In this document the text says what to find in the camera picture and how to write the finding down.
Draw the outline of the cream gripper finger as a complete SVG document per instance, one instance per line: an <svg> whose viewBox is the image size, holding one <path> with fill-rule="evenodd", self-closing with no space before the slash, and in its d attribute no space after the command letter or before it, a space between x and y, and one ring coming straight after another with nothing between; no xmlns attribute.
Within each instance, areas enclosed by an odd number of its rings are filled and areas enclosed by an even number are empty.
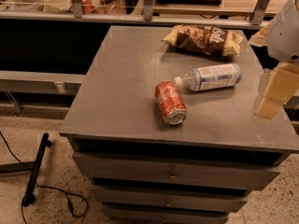
<svg viewBox="0 0 299 224"><path fill-rule="evenodd" d="M279 62L273 70L265 69L255 101L255 115L274 118L298 90L298 63Z"/></svg>
<svg viewBox="0 0 299 224"><path fill-rule="evenodd" d="M255 33L250 39L249 43L255 47L263 47L267 45L268 31L270 25L265 25L260 31Z"/></svg>

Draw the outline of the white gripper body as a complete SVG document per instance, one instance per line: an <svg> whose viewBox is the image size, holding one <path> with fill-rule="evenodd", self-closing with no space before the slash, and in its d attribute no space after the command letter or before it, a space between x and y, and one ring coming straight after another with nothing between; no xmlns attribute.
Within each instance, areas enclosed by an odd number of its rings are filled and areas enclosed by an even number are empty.
<svg viewBox="0 0 299 224"><path fill-rule="evenodd" d="M280 62L299 62L299 0L288 0L271 21L267 50Z"/></svg>

